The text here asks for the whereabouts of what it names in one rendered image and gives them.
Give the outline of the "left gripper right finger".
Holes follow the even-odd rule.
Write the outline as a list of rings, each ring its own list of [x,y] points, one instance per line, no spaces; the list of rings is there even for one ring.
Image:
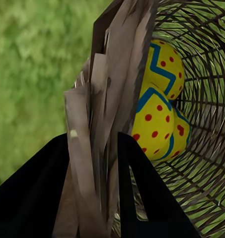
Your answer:
[[[137,141],[118,132],[121,238],[201,238]],[[132,175],[149,221],[137,218]]]

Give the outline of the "wicker basket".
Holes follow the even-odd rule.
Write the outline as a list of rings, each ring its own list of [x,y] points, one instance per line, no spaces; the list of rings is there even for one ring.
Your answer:
[[[220,78],[223,78],[225,84],[225,68],[222,60],[224,57],[221,55],[220,50],[223,50],[225,53],[225,43],[219,36],[224,39],[225,37],[214,31],[209,25],[209,23],[213,23],[219,28],[220,32],[221,30],[225,31],[218,20],[220,19],[225,24],[225,20],[223,19],[225,9],[213,2],[225,2],[225,0],[208,1],[214,6],[205,4],[202,0],[113,0],[93,23],[91,55],[82,66],[83,69],[76,76],[71,90],[64,91],[70,161],[52,238],[121,238],[117,149],[118,132],[125,133],[129,136],[132,135],[151,39],[158,39],[171,44],[180,54],[181,59],[185,60],[195,73],[194,76],[183,62],[186,76],[184,82],[189,81],[189,95],[186,84],[184,83],[181,93],[171,103],[172,107],[178,109],[185,115],[187,110],[186,107],[184,112],[185,102],[192,102],[190,112],[187,113],[187,118],[189,118],[196,103],[195,110],[189,121],[192,127],[192,139],[190,144],[185,148],[183,153],[170,161],[155,163],[154,168],[168,188],[179,185],[174,184],[182,179],[186,180],[186,182],[181,183],[180,186],[174,190],[170,190],[172,194],[182,190],[174,197],[175,199],[184,197],[178,202],[183,211],[190,206],[205,202],[196,210],[185,212],[187,216],[212,207],[200,217],[194,219],[188,217],[201,238],[209,238],[214,234],[225,231],[225,227],[223,227],[225,225],[224,219],[207,233],[203,234],[201,232],[207,226],[214,224],[212,222],[225,213],[225,206],[222,205],[225,194],[219,201],[216,200],[216,197],[225,191],[225,189],[223,189],[225,186],[225,178],[222,179],[225,175],[225,166],[223,166],[225,163],[225,154],[220,164],[216,162],[225,151],[225,147],[218,153],[214,160],[211,160],[211,157],[215,153],[215,150],[212,151],[212,155],[209,158],[205,157],[213,144],[215,144],[214,147],[216,147],[220,135],[223,136],[219,143],[220,147],[222,147],[225,141],[225,133],[222,133],[225,124],[225,118],[223,119],[225,90],[223,103],[219,103],[219,90],[221,90],[222,93]],[[188,7],[187,5],[208,7],[211,11],[204,8]],[[211,7],[219,9],[222,13],[217,15]],[[168,9],[158,11],[159,8]],[[193,10],[205,18],[206,21],[203,22],[197,15],[183,8]],[[204,16],[194,9],[213,14],[215,17],[210,18]],[[179,10],[182,10],[185,14],[181,14],[178,12]],[[176,17],[180,16],[175,16],[174,13],[181,15],[181,18],[185,20],[177,19]],[[165,18],[162,20],[159,18],[161,16],[165,16]],[[182,25],[184,28],[161,28],[160,25],[163,23]],[[172,29],[188,29],[188,31],[173,31]],[[197,30],[206,34],[210,39],[198,33]],[[167,33],[173,38],[167,41],[153,33]],[[194,38],[198,43],[185,37],[186,34]],[[184,41],[183,37],[186,38],[188,42],[191,41],[194,45],[204,50],[204,52],[198,52],[190,42],[187,43]],[[190,52],[184,50],[176,39],[183,42]],[[216,48],[214,49],[205,43],[204,40]],[[176,41],[179,47],[171,43],[172,41]],[[180,48],[187,57],[177,48]],[[220,62],[214,52],[218,52]],[[209,53],[212,54],[213,62],[209,57]],[[205,62],[202,55],[206,56],[207,62]],[[199,57],[204,64],[204,66],[202,66],[204,76],[202,76],[201,70],[199,71],[194,64],[192,57],[200,63],[197,59],[197,57]],[[215,60],[221,67],[222,75],[219,75],[217,71]],[[213,75],[211,63],[217,75]],[[186,70],[191,74],[192,78],[188,78]],[[218,79],[218,90],[216,88],[215,78]],[[211,102],[208,102],[208,94],[204,85],[204,80],[206,79],[209,82]],[[197,80],[197,88],[195,80]],[[193,91],[190,87],[190,81],[193,81]],[[217,98],[216,102],[213,101],[212,97],[213,87]],[[200,101],[198,99],[199,89],[201,92]],[[191,91],[192,100],[190,100]],[[204,93],[206,95],[205,102]],[[182,109],[181,101],[183,101]],[[198,103],[200,103],[199,112],[197,112]],[[208,117],[204,120],[204,126],[200,126],[203,117],[203,104],[205,104],[205,109],[207,105],[211,105],[208,112],[208,114],[210,114],[208,128],[205,128]],[[216,106],[213,117],[211,117],[212,106]],[[219,121],[219,119],[217,119],[219,106],[222,107],[221,128],[220,131],[216,131]],[[192,124],[194,116],[195,122]],[[215,127],[211,129],[214,118]],[[195,137],[198,129],[202,131]],[[203,145],[198,152],[195,152],[202,142],[200,138],[204,130],[207,132],[202,138],[202,140],[204,140]],[[212,134],[209,139],[205,141],[209,132]],[[218,136],[211,142],[214,133]],[[192,150],[196,142],[196,148]],[[200,152],[208,142],[209,144],[206,151],[201,155]],[[188,152],[191,153],[188,159],[192,154],[194,158],[182,166],[175,168],[176,165],[183,161],[183,158]],[[193,163],[197,157],[200,159]],[[178,162],[172,166],[172,163],[177,159],[179,159]],[[196,169],[202,160],[206,160],[207,162],[203,163],[200,170],[206,163],[210,162],[211,164],[203,170],[205,172],[201,178],[193,182],[192,180],[203,171],[200,172],[199,170],[192,178],[188,178],[188,176]],[[162,164],[166,164],[164,167],[169,166],[169,168],[161,170],[164,168],[159,167]],[[188,164],[187,167],[180,172],[179,169],[186,164]],[[217,168],[207,174],[213,165],[217,166]],[[184,172],[190,167],[193,167],[191,171],[184,175]],[[223,171],[215,176],[220,169]],[[169,175],[173,173],[177,174],[169,177]],[[212,175],[209,180],[199,187],[198,184],[210,174]],[[173,180],[178,176],[181,176],[181,178]],[[204,188],[214,180],[213,185],[205,191]],[[137,218],[141,221],[149,221],[136,180],[132,178],[131,182],[135,197]],[[191,184],[189,187],[181,188],[188,182]],[[210,193],[218,186],[220,186],[220,188],[217,192],[213,196],[210,196]],[[186,193],[193,187],[197,190]],[[199,200],[205,196],[208,197],[209,200],[199,202]],[[192,200],[188,204],[182,206],[184,202],[190,199]],[[215,203],[215,205],[204,207],[210,202]],[[221,210],[211,213],[217,207],[220,207]],[[200,227],[195,225],[197,222],[210,216],[212,217]],[[225,238],[225,233],[219,238]]]

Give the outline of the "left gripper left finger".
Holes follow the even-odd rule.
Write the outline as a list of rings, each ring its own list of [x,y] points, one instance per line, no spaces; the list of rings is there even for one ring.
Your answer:
[[[69,161],[65,133],[0,185],[0,238],[52,238]]]

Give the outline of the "easter egg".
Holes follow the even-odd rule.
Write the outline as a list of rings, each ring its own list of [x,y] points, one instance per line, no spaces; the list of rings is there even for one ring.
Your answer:
[[[143,79],[131,136],[150,159],[168,143],[173,128],[173,108],[166,93]]]
[[[191,142],[192,132],[188,118],[178,109],[173,108],[174,128],[168,143],[149,160],[152,163],[170,161],[185,151]]]
[[[183,89],[185,70],[180,54],[162,40],[151,39],[144,78],[162,89],[170,104]]]

